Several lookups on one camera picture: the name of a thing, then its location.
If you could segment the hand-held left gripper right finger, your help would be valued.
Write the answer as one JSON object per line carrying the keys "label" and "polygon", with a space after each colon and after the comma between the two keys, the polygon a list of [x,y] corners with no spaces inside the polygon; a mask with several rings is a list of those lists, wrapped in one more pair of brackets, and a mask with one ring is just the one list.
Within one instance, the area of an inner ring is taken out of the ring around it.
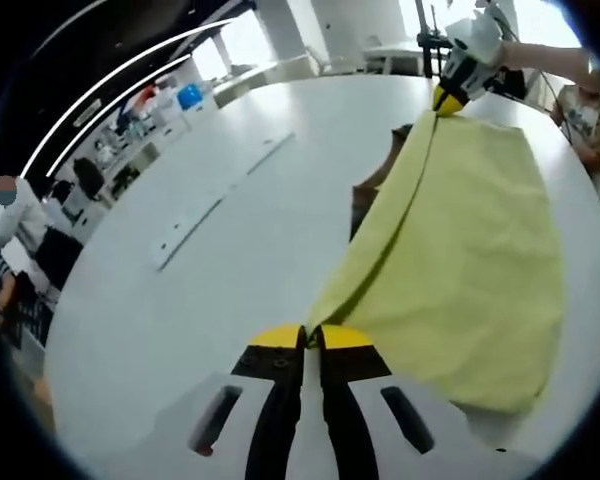
{"label": "hand-held left gripper right finger", "polygon": [[343,479],[529,479],[537,460],[487,446],[466,415],[428,387],[393,374],[359,331],[323,325],[323,413]]}

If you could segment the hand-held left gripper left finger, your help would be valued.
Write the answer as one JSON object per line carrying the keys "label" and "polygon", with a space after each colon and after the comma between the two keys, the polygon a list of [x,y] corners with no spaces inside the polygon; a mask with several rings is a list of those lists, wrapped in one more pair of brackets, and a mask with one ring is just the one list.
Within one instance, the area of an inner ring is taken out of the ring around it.
{"label": "hand-held left gripper left finger", "polygon": [[249,341],[156,417],[107,479],[283,479],[300,415],[306,333],[283,325]]}

